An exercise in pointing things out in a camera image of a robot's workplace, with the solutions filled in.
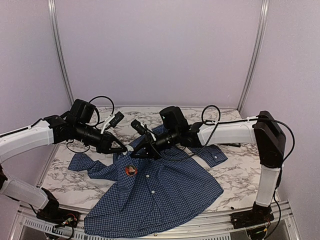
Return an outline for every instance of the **ventilation grille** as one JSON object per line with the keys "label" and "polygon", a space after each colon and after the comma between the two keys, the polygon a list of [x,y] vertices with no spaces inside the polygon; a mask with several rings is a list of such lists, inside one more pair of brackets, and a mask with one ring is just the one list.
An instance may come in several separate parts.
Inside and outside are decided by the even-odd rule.
{"label": "ventilation grille", "polygon": [[[69,229],[64,228],[54,228],[54,225],[52,223],[48,222],[42,222],[38,219],[29,218],[26,217],[24,220],[24,226],[27,226],[32,229],[39,230],[41,232],[45,232],[48,234],[54,234],[57,236],[62,236],[64,233],[67,233],[65,237],[68,237],[71,234],[71,231]],[[79,229],[74,229],[74,235],[72,239],[76,240],[118,240],[115,238],[106,238],[101,236],[91,236],[87,235],[84,232],[80,231]],[[128,240],[134,240],[134,239],[140,239],[140,238],[128,238]],[[177,238],[177,240],[231,240],[231,236],[229,233],[226,234],[220,234],[215,236],[209,236],[209,237],[193,237],[193,238]]]}

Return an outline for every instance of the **vertical metal post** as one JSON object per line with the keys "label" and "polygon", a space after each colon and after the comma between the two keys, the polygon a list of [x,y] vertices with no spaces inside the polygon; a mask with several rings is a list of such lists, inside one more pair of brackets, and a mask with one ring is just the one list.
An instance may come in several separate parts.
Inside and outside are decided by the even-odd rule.
{"label": "vertical metal post", "polygon": [[239,103],[237,106],[237,110],[240,112],[240,114],[245,106],[245,102],[247,100],[250,86],[252,84],[252,80],[254,77],[259,53],[261,51],[262,42],[263,42],[263,38],[265,35],[265,31],[266,31],[268,9],[269,9],[269,0],[262,0],[260,19],[259,19],[259,24],[258,24],[258,31],[256,33],[254,50],[253,50],[250,66],[248,69],[248,73],[246,75],[242,94],[241,94],[241,97],[240,97],[240,100],[239,100]]}
{"label": "vertical metal post", "polygon": [[72,106],[75,99],[74,99],[74,95],[72,93],[71,85],[69,82],[67,68],[66,68],[64,55],[61,47],[55,0],[48,0],[48,5],[49,5],[50,20],[51,20],[52,30],[53,30],[53,38],[54,38],[56,53],[57,53],[57,57],[59,60],[59,65],[62,73],[63,84],[65,87],[65,91],[66,91],[69,103]]}

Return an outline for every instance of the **white backdrop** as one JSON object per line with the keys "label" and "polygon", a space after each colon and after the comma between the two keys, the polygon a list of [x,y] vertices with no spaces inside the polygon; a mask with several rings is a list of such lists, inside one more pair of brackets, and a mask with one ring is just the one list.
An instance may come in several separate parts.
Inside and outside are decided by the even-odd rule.
{"label": "white backdrop", "polygon": [[57,0],[75,98],[236,108],[262,1]]}

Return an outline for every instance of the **fabric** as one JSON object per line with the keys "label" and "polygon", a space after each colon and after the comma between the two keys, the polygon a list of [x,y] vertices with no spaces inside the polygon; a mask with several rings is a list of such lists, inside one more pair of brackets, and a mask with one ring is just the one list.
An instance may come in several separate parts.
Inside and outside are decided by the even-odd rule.
{"label": "fabric", "polygon": [[[163,126],[153,129],[157,134],[163,130]],[[136,146],[140,140],[131,145]],[[188,156],[176,147],[161,154],[169,159]],[[212,148],[203,156],[212,165],[227,159],[219,148]],[[105,166],[86,154],[75,154],[68,168],[87,169],[90,178],[117,181],[85,217],[86,234],[137,238],[163,232],[190,221],[223,193],[218,182],[192,158],[168,161],[115,154],[113,161]],[[136,175],[126,174],[128,165],[137,168]]]}

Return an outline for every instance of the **shirt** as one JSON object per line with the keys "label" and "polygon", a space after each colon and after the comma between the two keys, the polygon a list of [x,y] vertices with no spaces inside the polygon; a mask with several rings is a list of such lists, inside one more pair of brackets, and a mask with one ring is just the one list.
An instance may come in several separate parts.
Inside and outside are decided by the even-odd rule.
{"label": "shirt", "polygon": [[[165,129],[159,126],[153,131],[159,134]],[[218,147],[205,150],[202,157],[211,166],[227,159]],[[161,154],[169,159],[188,156],[176,147]],[[190,221],[223,193],[218,182],[192,158],[168,161],[115,154],[113,160],[106,166],[86,154],[75,154],[69,165],[69,170],[87,170],[90,178],[116,181],[85,217],[86,234],[137,238],[163,232]],[[134,166],[137,173],[128,175],[127,166]]]}

